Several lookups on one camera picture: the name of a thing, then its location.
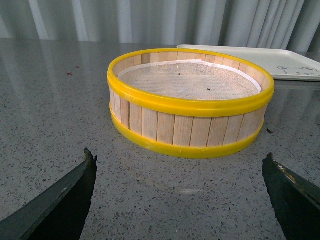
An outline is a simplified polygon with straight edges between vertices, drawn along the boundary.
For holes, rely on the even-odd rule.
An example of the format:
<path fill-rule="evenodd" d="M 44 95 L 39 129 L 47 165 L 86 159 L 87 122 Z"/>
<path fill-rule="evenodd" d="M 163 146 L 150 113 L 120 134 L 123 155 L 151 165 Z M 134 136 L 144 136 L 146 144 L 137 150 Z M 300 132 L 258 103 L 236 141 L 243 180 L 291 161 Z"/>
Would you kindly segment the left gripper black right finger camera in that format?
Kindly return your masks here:
<path fill-rule="evenodd" d="M 262 175 L 275 216 L 288 240 L 320 238 L 320 188 L 286 168 L 269 153 Z"/>

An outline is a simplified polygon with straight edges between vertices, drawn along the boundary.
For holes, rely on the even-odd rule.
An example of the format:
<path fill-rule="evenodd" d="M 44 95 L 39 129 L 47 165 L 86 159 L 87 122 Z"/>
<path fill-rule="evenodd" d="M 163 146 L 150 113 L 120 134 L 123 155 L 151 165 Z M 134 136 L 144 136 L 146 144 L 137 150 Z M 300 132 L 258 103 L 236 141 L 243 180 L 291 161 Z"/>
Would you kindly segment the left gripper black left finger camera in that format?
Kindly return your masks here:
<path fill-rule="evenodd" d="M 2 220 L 2 240 L 78 240 L 94 192 L 98 157 L 84 149 L 84 162 L 27 205 Z"/>

